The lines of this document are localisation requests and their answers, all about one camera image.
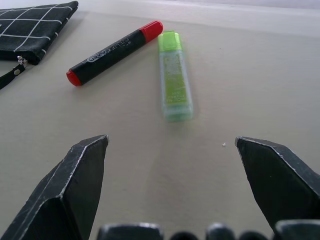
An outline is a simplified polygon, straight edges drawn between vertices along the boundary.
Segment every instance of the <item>white grid pattern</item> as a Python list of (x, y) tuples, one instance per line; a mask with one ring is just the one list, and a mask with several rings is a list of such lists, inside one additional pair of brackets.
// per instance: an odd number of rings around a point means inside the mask
[(0, 19), (0, 21), (12, 21), (12, 20), (15, 20), (15, 21), (40, 21), (40, 22), (58, 22), (60, 24), (62, 24), (61, 21), (59, 20), (39, 20), (39, 19), (23, 19), (23, 18), (19, 18), (19, 19)]
[[(20, 47), (22, 47), (23, 44), (25, 44), (25, 42), (30, 38), (30, 39), (42, 39), (42, 38), (46, 38), (46, 39), (49, 39), (49, 41), (51, 40), (50, 37), (48, 36), (31, 36), (31, 34), (33, 33), (33, 31), (36, 29), (36, 27), (38, 26), (38, 24), (40, 22), (59, 22), (60, 24), (62, 24), (62, 22), (60, 20), (44, 20), (43, 18), (52, 10), (52, 9), (64, 9), (64, 8), (69, 8), (71, 10), (72, 7), (70, 6), (58, 6), (60, 4), (57, 4), (57, 5), (54, 5), (53, 7), (39, 7), (39, 8), (36, 8), (36, 6), (34, 7), (31, 7), (31, 8), (27, 8), (27, 9), (17, 9), (17, 8), (13, 8), (13, 9), (10, 9), (10, 10), (0, 10), (0, 12), (3, 12), (3, 13), (0, 13), (0, 16), (5, 14), (5, 13), (8, 13), (8, 12), (11, 12), (11, 11), (24, 11), (23, 13), (21, 13), (19, 16), (17, 16), (16, 18), (14, 19), (0, 19), (3, 20), (3, 21), (12, 21), (5, 29), (4, 31), (2, 31), (2, 33), (0, 33), (0, 37), (1, 36), (6, 36), (6, 37), (16, 37), (16, 38), (25, 38), (24, 41), (13, 51), (13, 52), (16, 52), (17, 49), (19, 49)], [(45, 12), (45, 14), (42, 16), (41, 19), (20, 19), (19, 17), (22, 16), (24, 13), (26, 13), (27, 11), (29, 10), (36, 10), (36, 9), (48, 9), (48, 11)], [(15, 21), (37, 21), (37, 23), (35, 24), (35, 26), (33, 27), (33, 29), (30, 31), (30, 33), (28, 34), (28, 36), (20, 36), (20, 35), (9, 35), (9, 34), (4, 34), (5, 31), (15, 22)]]
[(4, 13), (2, 13), (2, 14), (5, 14), (5, 13), (7, 13), (7, 12), (11, 12), (11, 11), (23, 11), (23, 10), (30, 10), (30, 9), (65, 9), (65, 8), (67, 8), (67, 9), (71, 9), (71, 10), (73, 10), (72, 9), (72, 7), (70, 7), (70, 6), (57, 6), (57, 7), (37, 7), (36, 8), (36, 6), (34, 6), (34, 7), (31, 7), (31, 8), (27, 8), (27, 9), (16, 9), (16, 8), (13, 8), (13, 9), (10, 9), (10, 10), (0, 10), (0, 12), (4, 12)]
[[(30, 37), (30, 35), (32, 34), (32, 32), (36, 29), (36, 27), (38, 26), (38, 24), (41, 22), (42, 19), (44, 19), (44, 17), (56, 6), (58, 6), (59, 4), (51, 7), (48, 11), (46, 11), (46, 13), (42, 16), (42, 18), (35, 24), (35, 26), (32, 28), (32, 30), (30, 31), (28, 37)], [(13, 50), (14, 52), (17, 51), (18, 48), (20, 48), (23, 44), (25, 44), (25, 42), (28, 40), (28, 37), (26, 37), (26, 39), (20, 44), (20, 46), (18, 46), (15, 50)]]

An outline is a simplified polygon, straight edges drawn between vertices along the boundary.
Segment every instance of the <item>highlighter label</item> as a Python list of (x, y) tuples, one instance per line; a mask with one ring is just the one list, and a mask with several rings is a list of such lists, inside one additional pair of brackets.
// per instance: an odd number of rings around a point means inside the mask
[(187, 103), (186, 85), (182, 72), (181, 53), (166, 54), (163, 57), (166, 104)]

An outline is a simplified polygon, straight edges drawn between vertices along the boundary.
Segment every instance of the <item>green highlighter cap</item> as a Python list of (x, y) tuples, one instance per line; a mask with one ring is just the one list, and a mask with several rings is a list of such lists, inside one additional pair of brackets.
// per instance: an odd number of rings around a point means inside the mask
[(159, 52), (182, 50), (180, 35), (175, 31), (165, 31), (158, 36)]
[(193, 103), (180, 35), (175, 31), (160, 34), (158, 49), (164, 117), (169, 122), (191, 119)]

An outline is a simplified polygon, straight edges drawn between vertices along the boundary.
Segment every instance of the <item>marker barrel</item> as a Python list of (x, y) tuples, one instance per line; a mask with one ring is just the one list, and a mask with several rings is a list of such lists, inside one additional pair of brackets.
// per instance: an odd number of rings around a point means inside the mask
[(135, 30), (110, 46), (73, 66), (66, 73), (69, 81), (75, 86), (81, 86), (104, 70), (110, 68), (143, 45), (156, 38), (162, 32), (163, 26), (159, 21), (153, 21)]

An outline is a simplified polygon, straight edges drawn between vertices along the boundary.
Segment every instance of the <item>red marker cap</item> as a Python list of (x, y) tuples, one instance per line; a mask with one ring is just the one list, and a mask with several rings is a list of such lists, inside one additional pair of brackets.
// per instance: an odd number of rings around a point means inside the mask
[(152, 21), (147, 25), (139, 28), (139, 30), (143, 33), (145, 37), (145, 43), (147, 44), (151, 40), (158, 37), (164, 29), (164, 26), (160, 21)]
[(66, 73), (66, 77), (69, 79), (70, 83), (72, 83), (75, 86), (81, 86), (82, 83), (80, 82), (77, 75), (69, 69), (69, 71)]

